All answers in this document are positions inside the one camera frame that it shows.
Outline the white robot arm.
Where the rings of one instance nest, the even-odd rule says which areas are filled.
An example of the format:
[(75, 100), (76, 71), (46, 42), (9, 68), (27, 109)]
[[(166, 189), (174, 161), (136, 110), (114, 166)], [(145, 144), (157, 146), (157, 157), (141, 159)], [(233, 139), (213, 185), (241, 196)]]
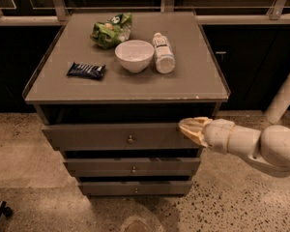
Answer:
[(199, 146), (230, 154), (274, 176), (290, 175), (290, 129), (278, 123), (290, 106), (290, 73), (267, 108), (271, 125), (255, 130), (224, 119), (186, 118), (179, 122), (183, 135)]

